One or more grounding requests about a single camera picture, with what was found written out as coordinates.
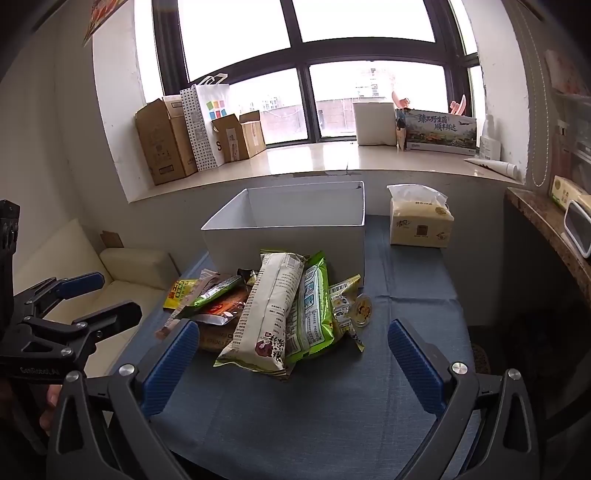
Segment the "green snack bag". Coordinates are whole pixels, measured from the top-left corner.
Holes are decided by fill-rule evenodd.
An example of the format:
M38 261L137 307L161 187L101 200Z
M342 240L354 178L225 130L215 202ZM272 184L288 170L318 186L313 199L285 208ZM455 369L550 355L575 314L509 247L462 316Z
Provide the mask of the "green snack bag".
M214 285L209 290L204 291L193 302L189 303L189 305L185 307L187 311L183 311L181 315L195 313L197 309L200 309L204 305L207 305L208 303L221 297L226 292L230 291L231 289L240 284L244 284L244 279L240 275L234 275L233 277L230 277L227 280L224 280L218 283L217 285Z
M306 263L285 326L285 363L293 364L333 343L333 312L324 252Z

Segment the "window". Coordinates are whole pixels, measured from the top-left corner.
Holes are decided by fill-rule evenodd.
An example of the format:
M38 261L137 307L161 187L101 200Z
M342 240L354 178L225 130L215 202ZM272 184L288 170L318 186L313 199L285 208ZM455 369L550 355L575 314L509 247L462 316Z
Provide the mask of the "window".
M443 67L407 61L340 61L310 66L323 137L355 135L353 104L392 102L392 90L419 110L447 111Z
M460 26L460 32L462 32L462 41L464 42L464 51L466 55L476 52L476 40L474 39L474 32L472 31L472 25L470 19L466 13L466 8L462 0L449 0L453 12L456 16L456 21Z
M279 0L178 0L189 80L289 48Z
M294 0L303 41L344 37L434 42L423 0Z
M476 139L480 145L482 127L484 127L484 120L486 119L484 79L482 78L482 69L480 68L480 65L470 68L469 71L470 82L472 83L472 102L474 104L473 116L476 117L476 126L478 129Z
M484 116L462 0L135 2L146 99L227 73L231 108L259 110L270 146L353 139L353 103L392 91L439 112L466 95L465 114Z
M230 85L230 102L238 114L261 112L261 126L268 144L308 138L300 82L294 69Z
M152 0L135 0L134 15L139 75L144 87L144 98L146 103L150 103L163 95L152 23Z

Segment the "plastic bottle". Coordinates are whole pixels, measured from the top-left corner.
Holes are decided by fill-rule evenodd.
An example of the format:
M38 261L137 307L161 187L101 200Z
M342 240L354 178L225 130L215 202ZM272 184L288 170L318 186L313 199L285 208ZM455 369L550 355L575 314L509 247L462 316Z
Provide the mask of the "plastic bottle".
M480 158L485 160L501 159L501 142L495 139L495 119L489 113L486 114L480 136Z

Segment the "yellow snack package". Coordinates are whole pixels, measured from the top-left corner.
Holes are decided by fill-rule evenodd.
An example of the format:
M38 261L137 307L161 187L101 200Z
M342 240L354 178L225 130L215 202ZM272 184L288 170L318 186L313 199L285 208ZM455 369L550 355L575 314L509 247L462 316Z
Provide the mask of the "yellow snack package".
M341 283L337 283L329 287L330 302L333 307L334 321L333 331L335 334L335 342L338 342L343 335L347 333L357 345L360 352L363 352L365 345L357 336L353 322L349 317L349 309L357 299L357 290L359 289L359 281L361 275L355 275L348 278Z
M166 300L164 301L164 308L174 310L179 306L183 297L191 291L191 288L199 280L177 280L174 282L173 288L170 289Z

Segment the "window frame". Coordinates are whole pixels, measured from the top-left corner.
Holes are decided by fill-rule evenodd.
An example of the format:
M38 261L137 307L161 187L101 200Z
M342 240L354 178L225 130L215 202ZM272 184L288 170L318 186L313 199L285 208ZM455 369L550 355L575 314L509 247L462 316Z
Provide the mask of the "window frame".
M184 55L177 0L152 0L154 37L160 78L165 95L177 95L181 90L199 83L204 77L224 72L224 83L233 84L268 73L295 69L300 84L302 106L308 137L270 144L280 147L335 140L355 140L352 137L323 137L320 133L316 101L310 78L310 65L336 61L390 60L429 63L443 67L447 103L459 101L466 95L465 115L472 115L472 88L468 68L480 65L478 52L465 55L462 36L452 6L447 0L423 0L433 29L435 42L388 37L329 38L303 42L292 0L279 0L290 47L276 50L231 65L189 81Z

